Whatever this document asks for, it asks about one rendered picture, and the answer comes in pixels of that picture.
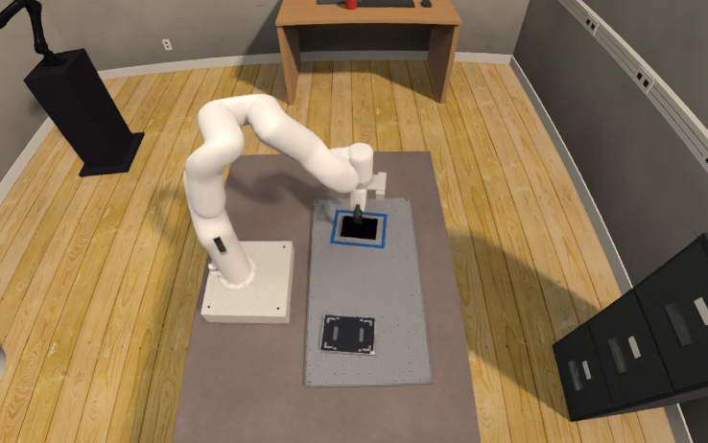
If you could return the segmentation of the blue rectangular tape outline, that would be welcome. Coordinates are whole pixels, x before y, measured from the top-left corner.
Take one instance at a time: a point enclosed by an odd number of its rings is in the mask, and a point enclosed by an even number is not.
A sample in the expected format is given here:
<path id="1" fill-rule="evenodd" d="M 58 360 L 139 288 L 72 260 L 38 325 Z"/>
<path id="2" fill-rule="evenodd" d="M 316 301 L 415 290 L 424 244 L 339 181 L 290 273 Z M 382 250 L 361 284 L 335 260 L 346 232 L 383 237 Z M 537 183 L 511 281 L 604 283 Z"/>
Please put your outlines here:
<path id="1" fill-rule="evenodd" d="M 370 215 L 370 216 L 380 216 L 380 217 L 384 217 L 381 245 L 369 245 L 369 244 L 358 244 L 358 243 L 349 243 L 349 242 L 334 241 L 339 213 L 354 214 L 354 211 L 337 210 L 337 209 L 336 209 L 336 214 L 335 214 L 335 219 L 334 219 L 334 223 L 333 223 L 333 229 L 332 229 L 330 244 L 337 244 L 337 245 L 355 245 L 355 246 L 366 246 L 366 247 L 385 248 L 386 227 L 387 227 L 387 215 L 388 215 L 388 214 L 378 214 L 378 213 L 363 212 L 362 215 Z"/>

